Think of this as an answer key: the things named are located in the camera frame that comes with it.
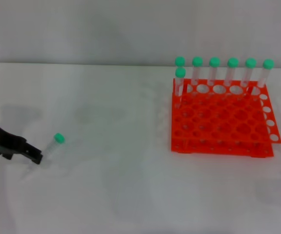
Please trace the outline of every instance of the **green screw cap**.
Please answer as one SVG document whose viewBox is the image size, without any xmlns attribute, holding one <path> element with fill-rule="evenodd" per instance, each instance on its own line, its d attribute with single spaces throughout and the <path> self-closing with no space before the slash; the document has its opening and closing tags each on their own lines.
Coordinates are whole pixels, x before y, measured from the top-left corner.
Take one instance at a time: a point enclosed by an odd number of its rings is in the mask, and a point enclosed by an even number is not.
<svg viewBox="0 0 281 234">
<path fill-rule="evenodd" d="M 229 67 L 231 67 L 231 68 L 238 67 L 238 64 L 239 64 L 239 61 L 238 61 L 237 58 L 230 58 L 230 59 L 228 60 L 228 63 L 227 63 L 227 65 L 228 65 Z"/>
<path fill-rule="evenodd" d="M 63 144 L 63 143 L 65 142 L 64 136 L 63 136 L 62 134 L 60 134 L 60 133 L 56 133 L 56 134 L 54 135 L 54 139 L 55 139 L 55 141 L 56 141 L 57 143 L 59 143 L 59 144 Z"/>
<path fill-rule="evenodd" d="M 254 58 L 248 58 L 246 60 L 246 67 L 248 68 L 255 68 L 257 65 L 257 61 Z"/>
<path fill-rule="evenodd" d="M 184 78 L 186 75 L 186 70 L 183 67 L 179 67 L 175 71 L 175 76 L 178 78 Z"/>
<path fill-rule="evenodd" d="M 211 67 L 218 67 L 220 65 L 220 59 L 218 57 L 213 57 L 210 59 L 209 64 Z"/>
<path fill-rule="evenodd" d="M 185 65 L 185 58 L 184 57 L 177 57 L 175 59 L 175 66 L 183 67 Z"/>
<path fill-rule="evenodd" d="M 266 59 L 263 63 L 263 67 L 267 70 L 271 70 L 275 66 L 275 63 L 271 59 Z"/>
<path fill-rule="evenodd" d="M 203 60 L 201 57 L 194 57 L 193 58 L 193 65 L 194 67 L 201 67 L 203 63 Z"/>
</svg>

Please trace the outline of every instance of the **white surface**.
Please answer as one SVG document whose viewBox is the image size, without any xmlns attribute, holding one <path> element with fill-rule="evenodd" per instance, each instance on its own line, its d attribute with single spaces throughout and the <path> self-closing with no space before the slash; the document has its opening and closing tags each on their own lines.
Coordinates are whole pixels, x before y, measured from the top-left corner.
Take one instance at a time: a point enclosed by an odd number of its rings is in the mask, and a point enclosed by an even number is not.
<svg viewBox="0 0 281 234">
<path fill-rule="evenodd" d="M 0 0 L 0 61 L 173 65 L 178 55 L 281 67 L 281 0 Z"/>
<path fill-rule="evenodd" d="M 0 234 L 281 233 L 281 145 L 267 159 L 170 152 L 173 74 L 0 63 L 0 126 L 42 150 L 67 137 L 40 166 L 0 157 Z M 281 132 L 281 69 L 267 84 Z"/>
</svg>

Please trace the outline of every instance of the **white table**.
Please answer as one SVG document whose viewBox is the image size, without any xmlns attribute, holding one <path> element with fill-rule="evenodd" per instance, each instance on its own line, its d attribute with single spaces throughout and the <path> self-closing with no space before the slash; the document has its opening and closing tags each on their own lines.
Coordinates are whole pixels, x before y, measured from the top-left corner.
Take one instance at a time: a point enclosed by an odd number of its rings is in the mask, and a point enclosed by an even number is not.
<svg viewBox="0 0 281 234">
<path fill-rule="evenodd" d="M 281 145 L 266 159 L 170 152 L 173 74 L 0 63 L 0 126 L 41 150 L 66 136 L 40 166 L 0 156 L 0 234 L 281 234 Z M 281 69 L 267 85 L 281 132 Z"/>
</svg>

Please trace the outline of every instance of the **upright test tube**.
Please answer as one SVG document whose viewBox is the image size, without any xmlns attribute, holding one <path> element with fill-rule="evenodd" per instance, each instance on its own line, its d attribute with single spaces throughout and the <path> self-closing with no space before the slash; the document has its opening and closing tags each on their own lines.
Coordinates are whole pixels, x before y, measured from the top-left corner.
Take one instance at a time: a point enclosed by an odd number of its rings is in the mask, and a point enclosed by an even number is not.
<svg viewBox="0 0 281 234">
<path fill-rule="evenodd" d="M 203 60 L 201 57 L 194 57 L 193 59 L 193 75 L 191 77 L 191 85 L 198 85 L 200 67 L 202 67 Z"/>
<path fill-rule="evenodd" d="M 228 68 L 227 68 L 226 77 L 224 80 L 225 86 L 229 87 L 231 85 L 232 80 L 234 79 L 235 69 L 236 69 L 236 67 L 238 67 L 238 64 L 239 64 L 239 61 L 237 58 L 230 58 L 228 60 L 228 63 L 227 63 Z"/>
<path fill-rule="evenodd" d="M 241 87 L 247 87 L 248 86 L 253 68 L 255 68 L 256 65 L 257 65 L 257 61 L 254 58 L 248 58 L 246 60 L 246 70 L 245 70 L 244 75 L 242 77 L 242 80 L 240 82 Z"/>
<path fill-rule="evenodd" d="M 184 65 L 185 65 L 185 58 L 184 57 L 176 57 L 175 66 L 183 67 Z"/>
<path fill-rule="evenodd" d="M 184 87 L 184 77 L 186 75 L 186 70 L 183 67 L 179 67 L 175 71 L 175 95 L 181 96 Z"/>
<path fill-rule="evenodd" d="M 210 73 L 209 73 L 207 85 L 213 86 L 215 78 L 217 76 L 217 69 L 218 66 L 220 65 L 220 59 L 218 57 L 213 57 L 210 59 L 209 64 L 210 64 Z"/>
<path fill-rule="evenodd" d="M 270 71 L 272 70 L 272 68 L 274 67 L 274 61 L 271 60 L 271 59 L 266 59 L 263 63 L 263 69 L 262 69 L 262 73 L 261 73 L 261 76 L 260 76 L 260 79 L 258 81 L 258 84 L 257 86 L 259 88 L 263 88 L 265 83 L 266 83 L 266 80 L 268 78 L 268 75 L 270 73 Z"/>
</svg>

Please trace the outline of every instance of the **white wall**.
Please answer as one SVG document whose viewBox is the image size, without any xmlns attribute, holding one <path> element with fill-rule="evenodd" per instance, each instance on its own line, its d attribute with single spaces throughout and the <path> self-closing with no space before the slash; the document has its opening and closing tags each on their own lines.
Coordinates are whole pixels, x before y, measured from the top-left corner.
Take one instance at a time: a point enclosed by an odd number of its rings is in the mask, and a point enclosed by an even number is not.
<svg viewBox="0 0 281 234">
<path fill-rule="evenodd" d="M 0 61 L 172 65 L 178 55 L 281 67 L 281 0 L 0 0 Z"/>
</svg>

